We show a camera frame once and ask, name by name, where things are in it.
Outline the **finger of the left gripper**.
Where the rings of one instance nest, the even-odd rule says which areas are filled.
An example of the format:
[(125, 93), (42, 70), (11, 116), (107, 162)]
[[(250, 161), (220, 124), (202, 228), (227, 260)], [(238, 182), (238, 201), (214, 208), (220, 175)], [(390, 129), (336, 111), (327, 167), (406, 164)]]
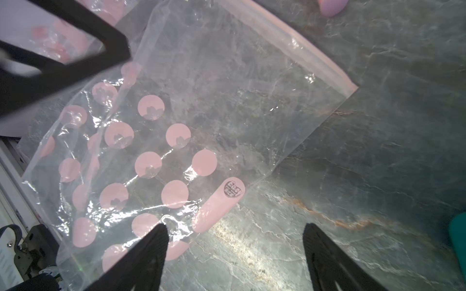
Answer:
[(32, 3), (94, 36), (104, 45), (105, 50), (74, 63), (63, 64), (8, 42), (1, 42), (1, 52), (7, 55), (7, 59), (40, 71), (35, 75), (23, 76), (8, 71), (4, 65), (1, 66), (1, 116), (11, 115), (42, 101), (49, 95), (131, 59), (125, 35), (77, 1)]

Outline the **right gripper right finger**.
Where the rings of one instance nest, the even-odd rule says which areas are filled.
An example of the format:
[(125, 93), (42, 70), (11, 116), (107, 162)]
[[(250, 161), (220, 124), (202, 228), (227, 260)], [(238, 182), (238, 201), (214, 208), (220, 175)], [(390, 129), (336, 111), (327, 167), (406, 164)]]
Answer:
[(316, 224), (303, 231), (303, 248), (315, 291), (385, 291)]

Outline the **clear pink-dotted zipper bag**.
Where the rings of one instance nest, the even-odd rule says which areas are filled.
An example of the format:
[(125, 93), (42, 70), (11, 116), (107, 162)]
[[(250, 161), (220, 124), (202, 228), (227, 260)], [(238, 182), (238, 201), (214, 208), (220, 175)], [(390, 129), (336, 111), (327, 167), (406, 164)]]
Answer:
[(254, 1), (149, 11), (132, 61), (74, 94), (25, 171), (71, 291), (157, 224), (177, 259), (357, 90)]

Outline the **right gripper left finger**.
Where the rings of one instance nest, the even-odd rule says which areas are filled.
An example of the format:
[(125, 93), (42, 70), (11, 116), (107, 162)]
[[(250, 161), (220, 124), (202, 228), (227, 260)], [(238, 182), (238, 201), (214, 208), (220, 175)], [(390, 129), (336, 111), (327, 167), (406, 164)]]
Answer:
[(164, 224), (156, 225), (120, 259), (89, 291), (157, 291), (166, 261), (169, 235)]

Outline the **teal plastic basket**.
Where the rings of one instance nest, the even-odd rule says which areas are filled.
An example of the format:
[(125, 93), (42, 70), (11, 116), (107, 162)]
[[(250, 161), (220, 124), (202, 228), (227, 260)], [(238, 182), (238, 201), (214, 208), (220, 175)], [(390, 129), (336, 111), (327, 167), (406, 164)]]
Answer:
[(449, 223), (449, 237), (456, 253), (456, 258), (466, 278), (466, 213), (456, 215)]

